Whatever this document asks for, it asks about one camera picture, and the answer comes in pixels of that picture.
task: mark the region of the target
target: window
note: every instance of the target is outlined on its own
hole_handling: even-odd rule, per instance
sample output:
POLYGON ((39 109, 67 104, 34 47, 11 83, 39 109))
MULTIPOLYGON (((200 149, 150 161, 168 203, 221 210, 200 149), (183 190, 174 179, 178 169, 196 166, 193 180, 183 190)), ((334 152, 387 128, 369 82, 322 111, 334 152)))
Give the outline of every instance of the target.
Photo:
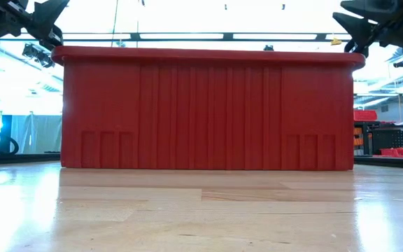
POLYGON ((388 112, 388 105, 383 105, 381 109, 382 109, 382 113, 388 112))

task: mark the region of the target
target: bin rim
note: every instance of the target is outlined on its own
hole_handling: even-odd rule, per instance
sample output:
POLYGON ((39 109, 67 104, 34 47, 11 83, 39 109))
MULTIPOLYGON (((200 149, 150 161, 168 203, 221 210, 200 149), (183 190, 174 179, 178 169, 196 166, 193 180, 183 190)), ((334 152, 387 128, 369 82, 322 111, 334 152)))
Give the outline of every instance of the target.
POLYGON ((54 62, 64 65, 66 58, 85 59, 141 59, 141 60, 213 60, 247 61, 298 64, 341 64, 361 69, 365 56, 358 53, 337 52, 268 52, 245 50, 198 50, 160 48, 103 48, 85 46, 59 46, 51 54, 54 62))

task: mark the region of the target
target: ceiling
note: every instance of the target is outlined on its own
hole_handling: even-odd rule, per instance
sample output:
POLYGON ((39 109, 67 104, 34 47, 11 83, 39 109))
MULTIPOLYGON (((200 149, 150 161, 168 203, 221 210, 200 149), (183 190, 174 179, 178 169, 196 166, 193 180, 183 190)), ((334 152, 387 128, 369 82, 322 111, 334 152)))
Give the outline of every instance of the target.
MULTIPOLYGON (((340 0, 70 0, 56 25, 64 32, 68 46, 118 46, 141 48, 194 48, 221 50, 262 50, 273 45, 276 51, 334 52, 344 50, 344 44, 305 41, 123 41, 116 38, 141 33, 289 33, 284 38, 299 38, 299 34, 326 33, 328 39, 343 37, 343 28, 332 19, 335 11, 348 13, 339 6, 340 0)), ((29 1, 28 12, 34 9, 29 1)), ((0 45, 0 101, 25 104, 24 110, 39 110, 46 100, 51 111, 61 111, 63 68, 56 65, 43 69, 21 55, 27 34, 20 38, 7 36, 0 45)), ((365 68, 354 73, 356 106, 373 106, 379 95, 403 92, 403 68, 394 68, 386 61, 396 47, 370 48, 365 68)))

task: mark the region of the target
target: vertical ridge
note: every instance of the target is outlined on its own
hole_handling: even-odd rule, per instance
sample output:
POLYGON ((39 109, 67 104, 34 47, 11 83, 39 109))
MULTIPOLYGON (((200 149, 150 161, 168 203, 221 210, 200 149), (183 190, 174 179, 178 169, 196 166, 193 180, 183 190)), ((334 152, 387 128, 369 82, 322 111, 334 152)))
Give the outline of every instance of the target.
POLYGON ((177 90, 177 85, 178 85, 178 70, 177 66, 172 67, 172 73, 171 73, 171 131, 170 131, 170 142, 169 142, 169 148, 170 148, 170 165, 172 169, 176 169, 176 121, 177 121, 177 115, 176 115, 176 110, 177 110, 177 96, 178 96, 178 90, 177 90))
POLYGON ((281 170, 281 68, 269 69, 269 94, 268 113, 269 127, 268 134, 268 159, 270 170, 281 170))
POLYGON ((269 68, 265 67, 264 68, 264 76, 263 76, 263 81, 264 81, 264 87, 262 88, 262 108, 263 108, 263 116, 262 116, 262 125, 263 125, 263 147, 262 147, 262 163, 263 163, 263 169, 268 170, 269 169, 269 139, 270 139, 270 100, 269 100, 269 68))
POLYGON ((195 168, 195 102, 197 98, 197 73, 193 67, 190 68, 189 73, 189 169, 195 168))
POLYGON ((285 148, 284 144, 285 144, 285 140, 286 140, 286 135, 284 134, 283 131, 283 118, 284 118, 284 110, 283 110, 283 92, 284 92, 284 68, 281 67, 281 71, 279 74, 279 119, 278 119, 278 127, 279 127, 279 153, 277 153, 277 155, 279 155, 279 169, 284 170, 287 169, 287 167, 284 167, 284 165, 286 164, 284 161, 287 160, 287 157, 285 157, 284 151, 283 149, 285 148))
POLYGON ((159 99, 159 80, 160 80, 160 68, 158 66, 153 67, 153 81, 152 81, 152 157, 150 159, 150 168, 157 168, 157 152, 158 152, 158 99, 159 99))
MULTIPOLYGON (((343 109, 343 115, 347 115, 346 117, 346 122, 353 122, 354 121, 354 116, 352 109, 353 104, 354 104, 354 99, 353 96, 349 95, 351 92, 353 93, 353 77, 352 74, 347 73, 348 70, 342 70, 343 72, 341 73, 344 76, 342 78, 338 78, 338 81, 342 81, 343 83, 346 83, 343 88, 343 97, 348 97, 348 103, 345 104, 345 106, 342 108, 343 109)), ((348 157, 348 160, 346 162, 346 165, 344 167, 341 167, 342 170, 352 170, 353 169, 353 164, 354 164, 354 151, 353 151, 353 136, 351 132, 353 131, 354 125, 353 123, 348 124, 348 131, 344 132, 343 137, 345 138, 344 146, 348 146, 348 148, 345 151, 346 157, 348 157)))
POLYGON ((208 168, 213 169, 214 158, 214 68, 208 70, 208 168))
POLYGON ((251 169, 251 68, 245 69, 245 169, 251 169))
MULTIPOLYGON (((132 137, 133 137, 133 139, 134 139, 134 143, 132 143, 132 151, 133 151, 133 153, 132 153, 132 168, 133 169, 138 169, 138 168, 143 168, 143 167, 139 167, 139 142, 140 142, 140 138, 139 138, 139 136, 141 136, 141 92, 142 92, 142 81, 143 81, 143 79, 142 79, 142 77, 141 77, 141 72, 143 71, 143 67, 140 65, 140 64, 138 64, 137 65, 137 67, 138 67, 138 69, 137 69, 137 72, 136 72, 136 82, 138 83, 138 101, 137 101, 137 103, 136 103, 136 110, 138 111, 138 116, 136 117, 137 118, 137 120, 136 120, 136 134, 135 133, 133 133, 133 135, 132 135, 132 137)), ((125 107, 123 106, 122 107, 122 110, 121 110, 121 115, 123 115, 123 114, 125 114, 125 112, 124 112, 124 110, 125 110, 125 107)), ((117 139, 120 141, 120 137, 121 137, 121 134, 120 134, 120 132, 118 132, 118 137, 117 137, 117 139)), ((121 154, 119 155, 119 164, 120 164, 120 162, 121 162, 121 160, 122 160, 122 157, 121 157, 121 154)))
POLYGON ((94 131, 82 131, 80 137, 82 141, 80 142, 82 168, 96 168, 94 165, 94 157, 96 153, 95 150, 96 136, 94 131))
POLYGON ((226 168, 232 169, 232 67, 227 69, 226 168))
MULTIPOLYGON (((79 92, 74 92, 74 88, 75 85, 73 85, 74 83, 72 83, 71 81, 69 82, 70 85, 64 85, 64 90, 63 90, 63 110, 66 109, 66 106, 69 106, 72 101, 69 100, 68 97, 73 97, 73 101, 80 101, 80 93, 79 92)), ((75 110, 76 111, 83 111, 80 110, 80 102, 74 102, 72 105, 76 106, 75 110)), ((82 142, 83 142, 83 138, 82 138, 82 133, 83 133, 83 127, 82 125, 79 123, 78 124, 78 131, 75 131, 74 133, 78 133, 78 137, 77 137, 77 143, 74 146, 70 146, 71 143, 69 143, 68 141, 63 141, 63 139, 68 139, 71 138, 70 136, 72 136, 72 131, 71 129, 73 129, 72 127, 67 127, 67 125, 69 124, 69 122, 71 120, 69 120, 72 115, 72 113, 62 113, 63 114, 63 118, 62 118, 62 152, 65 153, 66 150, 71 149, 71 155, 61 155, 61 159, 62 159, 62 165, 66 165, 67 168, 69 167, 83 167, 83 160, 82 160, 82 142)), ((75 115, 75 117, 79 118, 81 120, 81 116, 80 115, 75 115)))
POLYGON ((298 145, 297 145, 297 170, 307 170, 306 169, 306 157, 303 153, 307 152, 308 146, 306 146, 306 135, 305 134, 298 134, 298 145))
POLYGON ((114 169, 121 168, 119 139, 120 139, 119 131, 116 130, 116 131, 114 131, 114 140, 113 140, 113 167, 111 167, 114 169))
POLYGON ((319 135, 319 134, 317 134, 316 135, 317 137, 318 137, 318 140, 317 140, 317 142, 316 142, 316 144, 317 144, 317 146, 316 146, 316 156, 317 156, 317 158, 316 158, 316 170, 317 171, 319 171, 319 170, 321 170, 322 168, 321 168, 321 155, 322 155, 322 153, 321 153, 321 139, 322 139, 322 135, 319 135))
POLYGON ((94 131, 96 134, 96 143, 94 144, 94 168, 101 168, 101 132, 99 130, 94 131))

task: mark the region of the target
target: red plastic bin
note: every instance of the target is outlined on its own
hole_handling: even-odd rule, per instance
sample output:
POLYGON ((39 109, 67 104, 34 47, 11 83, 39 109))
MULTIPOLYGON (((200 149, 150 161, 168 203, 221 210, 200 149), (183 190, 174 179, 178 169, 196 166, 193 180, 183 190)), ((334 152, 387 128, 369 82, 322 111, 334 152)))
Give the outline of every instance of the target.
POLYGON ((359 54, 57 47, 62 165, 349 170, 359 54))
POLYGON ((374 122, 377 121, 377 113, 375 110, 354 110, 355 122, 374 122))

